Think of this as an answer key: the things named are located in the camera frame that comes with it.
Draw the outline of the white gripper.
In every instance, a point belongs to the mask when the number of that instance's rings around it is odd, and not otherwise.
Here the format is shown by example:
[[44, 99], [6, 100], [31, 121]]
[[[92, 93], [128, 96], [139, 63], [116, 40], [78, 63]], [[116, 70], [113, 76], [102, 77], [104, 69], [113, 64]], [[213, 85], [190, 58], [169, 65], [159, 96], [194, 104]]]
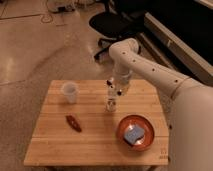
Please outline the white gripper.
[[[132, 72], [128, 73], [118, 73], [116, 71], [113, 72], [114, 85], [116, 87], [117, 95], [121, 96], [122, 94], [126, 94], [130, 87]], [[112, 85], [112, 79], [106, 80], [106, 84], [108, 86]]]

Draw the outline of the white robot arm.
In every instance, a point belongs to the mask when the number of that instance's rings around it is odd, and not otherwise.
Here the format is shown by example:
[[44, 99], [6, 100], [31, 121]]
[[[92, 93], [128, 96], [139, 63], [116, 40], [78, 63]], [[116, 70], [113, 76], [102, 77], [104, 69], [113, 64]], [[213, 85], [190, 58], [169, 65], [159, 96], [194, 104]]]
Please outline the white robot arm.
[[133, 72], [172, 100], [168, 171], [213, 171], [213, 87], [138, 54], [133, 38], [112, 44], [113, 77], [118, 87]]

